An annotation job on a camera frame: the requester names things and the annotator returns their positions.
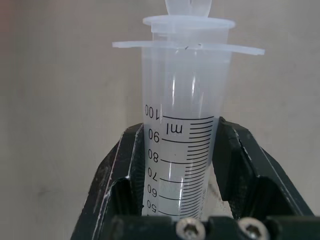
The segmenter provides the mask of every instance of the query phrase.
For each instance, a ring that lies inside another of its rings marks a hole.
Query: gray wall
[[[320,214],[320,1],[214,0],[236,21],[223,116],[249,128]],[[71,236],[95,171],[128,126],[142,121],[142,18],[164,0],[1,0],[0,234]]]

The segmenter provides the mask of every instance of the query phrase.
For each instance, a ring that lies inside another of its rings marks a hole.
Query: screw
[[[183,240],[204,240],[206,237],[205,226],[201,221],[192,217],[178,221],[175,232]]]
[[[252,217],[244,217],[238,221],[241,231],[252,240],[269,240],[270,235],[266,226]]]

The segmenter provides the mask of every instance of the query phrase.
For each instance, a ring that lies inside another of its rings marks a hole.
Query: printed number
[[[158,143],[159,142],[159,133],[157,132],[157,131],[152,131],[152,129],[150,128],[149,129],[149,139],[150,140],[154,140],[156,143]]]
[[[156,205],[151,204],[150,200],[148,200],[148,201],[146,202],[146,205],[147,205],[148,209],[152,209],[152,212],[154,212],[154,213],[156,212],[157,207],[156,207]]]
[[[158,158],[159,158],[158,153],[154,152],[154,153],[152,154],[152,150],[151,150],[151,149],[148,150],[148,157],[149,157],[150,159],[153,158],[153,161],[154,161],[155,163],[158,162]]]
[[[158,180],[156,179],[157,172],[155,172],[155,173],[154,173],[154,176],[152,176],[152,170],[151,170],[150,167],[148,168],[148,175],[149,175],[150,178],[152,178],[153,180],[155,180],[156,182],[158,182]]]
[[[151,188],[151,185],[149,184],[149,185],[148,185],[148,193],[151,194],[151,192],[152,192],[152,196],[153,196],[153,197],[156,197],[156,196],[157,196],[157,190],[155,190],[154,188]]]
[[[155,116],[155,120],[158,120],[160,118],[160,116],[158,114],[158,109],[156,109],[154,111],[152,106],[145,105],[144,106],[144,112],[145,112],[145,115],[149,116],[151,119],[153,119],[154,116]]]

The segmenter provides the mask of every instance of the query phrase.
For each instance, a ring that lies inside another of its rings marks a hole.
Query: screw head
[[[253,217],[244,217],[238,221],[241,231],[252,240],[269,240],[270,235],[266,226]]]
[[[183,240],[204,240],[206,237],[205,226],[201,221],[192,217],[178,221],[175,232]]]

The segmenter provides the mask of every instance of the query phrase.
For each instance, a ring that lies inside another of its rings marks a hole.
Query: syringe
[[[151,25],[153,41],[113,43],[142,48],[142,214],[201,219],[232,52],[264,50],[227,45],[230,20],[164,15],[143,22]]]

